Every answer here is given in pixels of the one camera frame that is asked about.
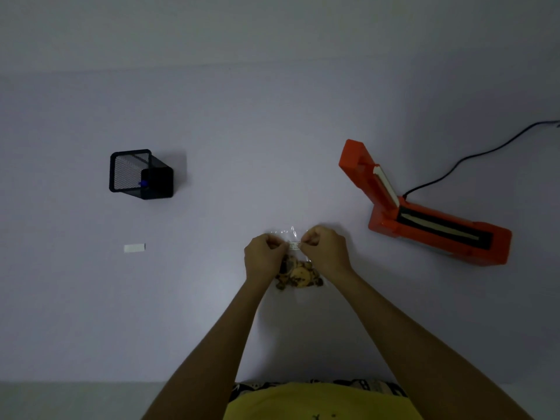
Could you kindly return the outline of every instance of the cable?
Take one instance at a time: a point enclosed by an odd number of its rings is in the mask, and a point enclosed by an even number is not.
[[[472,158],[475,158],[475,157],[478,157],[478,156],[482,156],[482,155],[487,155],[488,153],[492,153],[492,152],[495,152],[496,150],[500,150],[502,147],[506,147],[508,144],[510,144],[510,143],[511,143],[513,140],[515,140],[517,137],[519,137],[519,136],[521,136],[522,134],[524,134],[524,133],[526,133],[527,131],[529,131],[532,127],[537,126],[537,125],[545,125],[545,124],[547,124],[547,125],[550,125],[550,124],[560,124],[560,120],[558,120],[558,121],[540,121],[540,122],[535,122],[534,124],[529,125],[529,126],[528,126],[527,128],[525,128],[523,131],[521,131],[520,133],[518,133],[518,134],[515,135],[514,137],[510,138],[508,141],[506,141],[505,143],[503,143],[501,146],[496,147],[495,149],[488,150],[487,152],[478,153],[478,154],[476,154],[476,155],[465,156],[463,159],[460,159],[460,160],[455,164],[455,166],[454,166],[453,168],[451,168],[451,170],[450,170],[447,174],[445,174],[445,175],[442,176],[441,178],[438,178],[437,180],[433,180],[433,181],[431,181],[431,182],[429,182],[429,183],[422,184],[421,186],[415,187],[415,188],[413,188],[412,190],[408,190],[405,194],[402,195],[402,198],[403,198],[404,200],[406,200],[406,199],[407,199],[407,196],[408,196],[410,193],[412,193],[413,191],[420,190],[420,189],[422,189],[423,187],[427,187],[427,186],[430,186],[430,185],[435,184],[435,183],[439,183],[441,180],[443,180],[445,177],[447,177],[449,174],[451,174],[451,173],[455,170],[455,168],[457,168],[457,167],[459,166],[459,164],[460,164],[462,161],[466,161],[466,160],[468,160],[468,159],[472,159]]]

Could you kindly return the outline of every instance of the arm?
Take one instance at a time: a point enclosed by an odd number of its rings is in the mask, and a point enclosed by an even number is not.
[[[350,303],[400,385],[425,419],[530,419],[508,395],[352,269],[346,239],[325,227],[301,250]]]
[[[287,243],[268,234],[249,243],[245,248],[245,283],[165,384],[144,420],[223,418],[256,309],[287,249]]]

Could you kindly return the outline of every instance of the forearm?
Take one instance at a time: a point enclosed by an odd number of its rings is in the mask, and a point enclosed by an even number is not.
[[[223,417],[265,284],[243,284],[218,322],[165,384],[144,420]]]
[[[530,418],[467,360],[354,273],[335,285],[426,419]]]

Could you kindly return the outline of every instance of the person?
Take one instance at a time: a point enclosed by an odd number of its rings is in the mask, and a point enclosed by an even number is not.
[[[530,419],[461,355],[385,299],[353,270],[346,239],[317,225],[300,250],[358,315],[409,398],[336,384],[285,384],[228,404],[259,303],[288,244],[263,234],[245,248],[246,281],[144,415],[151,419]]]

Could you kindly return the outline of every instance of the plastic bag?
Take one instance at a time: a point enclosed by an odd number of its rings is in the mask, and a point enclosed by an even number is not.
[[[280,271],[276,275],[277,289],[284,290],[287,286],[304,288],[324,284],[311,260],[298,248],[298,243],[304,233],[304,231],[297,230],[295,227],[269,232],[269,234],[276,235],[290,243],[288,253],[282,260]]]

